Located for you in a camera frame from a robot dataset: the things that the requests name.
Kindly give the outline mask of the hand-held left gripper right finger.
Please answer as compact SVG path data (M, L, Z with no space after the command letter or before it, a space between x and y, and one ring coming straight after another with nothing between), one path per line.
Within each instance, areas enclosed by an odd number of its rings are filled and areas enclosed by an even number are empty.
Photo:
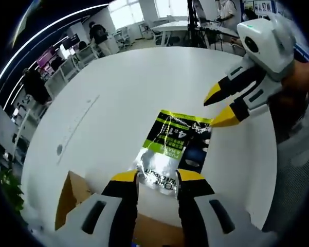
M191 170L176 170L178 215L186 246L274 246L277 235L251 222L249 212L215 193Z

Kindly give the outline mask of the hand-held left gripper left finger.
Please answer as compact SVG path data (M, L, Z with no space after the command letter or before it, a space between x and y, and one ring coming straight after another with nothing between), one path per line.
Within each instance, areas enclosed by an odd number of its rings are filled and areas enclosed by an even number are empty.
M56 232L60 246L132 246L139 194L137 169L114 175L66 216Z

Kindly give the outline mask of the person's right hand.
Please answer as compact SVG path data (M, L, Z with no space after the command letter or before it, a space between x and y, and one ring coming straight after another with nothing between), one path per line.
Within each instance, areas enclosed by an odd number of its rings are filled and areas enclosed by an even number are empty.
M309 93L309 61L294 60L293 70L282 80L282 96L304 98Z

